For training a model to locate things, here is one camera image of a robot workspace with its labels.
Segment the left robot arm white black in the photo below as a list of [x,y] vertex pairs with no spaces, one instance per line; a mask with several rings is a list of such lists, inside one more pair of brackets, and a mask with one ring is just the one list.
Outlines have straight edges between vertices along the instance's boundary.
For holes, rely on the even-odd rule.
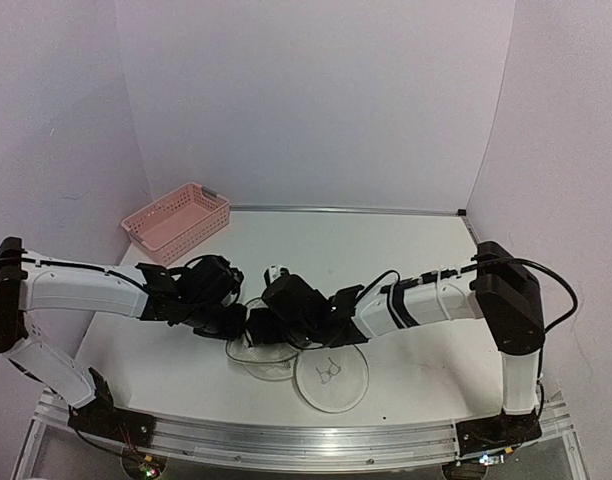
[[217,255],[175,268],[103,266],[29,252],[21,239],[8,237],[0,244],[0,355],[81,410],[82,421],[96,435],[109,437],[121,422],[106,380],[50,345],[28,314],[102,312],[232,340],[245,330],[247,310],[239,302],[243,280],[239,269]]

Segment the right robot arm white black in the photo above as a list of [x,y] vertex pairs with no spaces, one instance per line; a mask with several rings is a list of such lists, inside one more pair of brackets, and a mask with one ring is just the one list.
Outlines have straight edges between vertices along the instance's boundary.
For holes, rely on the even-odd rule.
[[500,443],[512,442],[535,410],[545,342],[536,276],[493,241],[478,244],[460,266],[406,279],[390,274],[392,281],[381,274],[326,297],[283,268],[267,272],[262,305],[249,313],[245,337],[254,345],[337,348],[429,324],[482,319],[502,357],[502,407],[489,433]]

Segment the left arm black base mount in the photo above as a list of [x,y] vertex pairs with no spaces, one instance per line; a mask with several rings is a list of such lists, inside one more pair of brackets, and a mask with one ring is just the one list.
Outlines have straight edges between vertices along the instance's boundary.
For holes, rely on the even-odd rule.
[[119,408],[107,381],[94,368],[88,372],[94,385],[93,400],[81,408],[71,408],[68,426],[74,431],[96,437],[123,441],[136,447],[151,445],[155,417],[150,414]]

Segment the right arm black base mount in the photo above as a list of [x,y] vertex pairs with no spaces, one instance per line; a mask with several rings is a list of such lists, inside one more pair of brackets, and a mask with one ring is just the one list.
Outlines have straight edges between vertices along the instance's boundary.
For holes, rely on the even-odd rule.
[[497,451],[537,440],[542,436],[535,410],[525,415],[498,415],[460,421],[455,425],[459,457]]

